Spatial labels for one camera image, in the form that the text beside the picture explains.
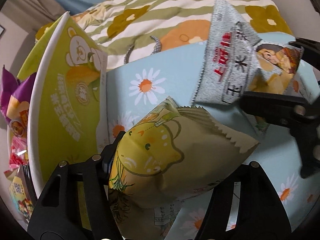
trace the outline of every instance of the striped blanket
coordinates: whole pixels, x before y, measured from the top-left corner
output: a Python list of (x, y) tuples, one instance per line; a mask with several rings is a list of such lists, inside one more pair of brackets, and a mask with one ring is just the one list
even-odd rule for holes
[[(258, 33), (291, 33), (271, 0), (227, 0)], [(73, 19), (108, 53), (108, 69), (207, 40), (215, 0), (105, 0)]]

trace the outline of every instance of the white daisy print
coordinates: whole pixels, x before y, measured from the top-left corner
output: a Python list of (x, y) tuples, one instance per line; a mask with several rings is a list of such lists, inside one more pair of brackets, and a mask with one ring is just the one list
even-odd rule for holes
[(164, 89), (157, 85), (162, 83), (166, 79), (160, 78), (158, 80), (155, 80), (159, 73), (160, 70), (157, 70), (155, 73), (153, 73), (153, 68), (151, 68), (148, 75), (145, 69), (142, 71), (142, 76), (140, 76), (140, 74), (136, 74), (137, 80), (132, 80), (131, 84), (133, 86), (129, 87), (129, 90), (134, 90), (134, 92), (131, 92), (129, 94), (129, 97), (137, 95), (137, 98), (134, 101), (135, 106), (139, 103), (142, 97), (145, 105), (147, 104), (147, 99), (153, 105), (158, 103), (158, 99), (154, 92), (157, 92), (159, 94), (165, 93)]
[(180, 229), (185, 229), (187, 232), (185, 236), (189, 236), (192, 239), (196, 237), (197, 232), (199, 231), (202, 221), (204, 219), (205, 210), (203, 208), (199, 208), (198, 212), (193, 211), (189, 214), (192, 220), (186, 221), (183, 223)]
[(130, 111), (126, 112), (125, 114), (122, 114), (121, 116), (118, 116), (117, 120), (114, 120), (113, 122), (109, 123), (110, 142), (113, 143), (113, 141), (117, 138), (118, 134), (121, 131), (127, 132), (131, 127), (135, 125), (138, 119), (138, 116), (131, 116)]
[(293, 174), (292, 177), (287, 178), (286, 184), (281, 184), (281, 192), (278, 192), (278, 195), (284, 205), (287, 203), (287, 200), (293, 199), (294, 194), (292, 192), (298, 187), (298, 184), (296, 184), (297, 180), (298, 176), (295, 178)]

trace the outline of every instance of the packaged snack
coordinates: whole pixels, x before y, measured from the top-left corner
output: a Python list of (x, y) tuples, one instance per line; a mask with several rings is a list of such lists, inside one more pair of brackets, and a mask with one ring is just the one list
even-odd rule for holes
[(17, 211), (29, 222), (35, 203), (31, 201), (22, 165), (19, 166), (18, 173), (12, 180), (9, 193)]
[(9, 168), (17, 169), (19, 165), (28, 164), (27, 139), (23, 137), (12, 137)]
[(36, 73), (19, 80), (3, 67), (0, 86), (0, 111), (17, 137), (27, 136), (28, 112)]
[[(302, 54), (303, 49), (261, 40), (232, 5), (216, 0), (192, 103), (231, 104), (246, 90), (283, 94)], [(264, 133), (264, 120), (249, 120), (258, 134)]]
[(17, 173), (18, 173), (18, 169), (15, 169), (15, 170), (13, 170), (13, 171), (11, 171), (11, 170), (7, 170), (7, 171), (4, 171), (4, 175), (5, 175), (5, 177), (6, 177), (6, 179), (7, 180), (10, 180), (11, 182), (13, 181), (13, 178), (15, 177), (15, 176), (17, 176)]
[(122, 235), (157, 239), (185, 199), (210, 191), (257, 145), (254, 138), (220, 124), (204, 108), (177, 107), (168, 97), (117, 146), (108, 199)]

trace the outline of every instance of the yellow snack bag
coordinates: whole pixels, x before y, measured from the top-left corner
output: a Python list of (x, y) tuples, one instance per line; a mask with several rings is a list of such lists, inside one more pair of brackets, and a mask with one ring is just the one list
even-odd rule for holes
[[(161, 225), (156, 209), (211, 190), (257, 147), (254, 138), (215, 120), (204, 108), (178, 107), (168, 97), (118, 143), (109, 202), (125, 238), (151, 239)], [(140, 224), (154, 221), (150, 225)], [(145, 231), (132, 228), (148, 227)]]

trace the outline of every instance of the curtain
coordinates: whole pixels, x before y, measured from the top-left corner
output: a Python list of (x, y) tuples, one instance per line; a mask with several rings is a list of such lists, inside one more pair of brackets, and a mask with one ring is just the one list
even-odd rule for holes
[(7, 0), (1, 12), (30, 33), (57, 20), (65, 9), (55, 0)]

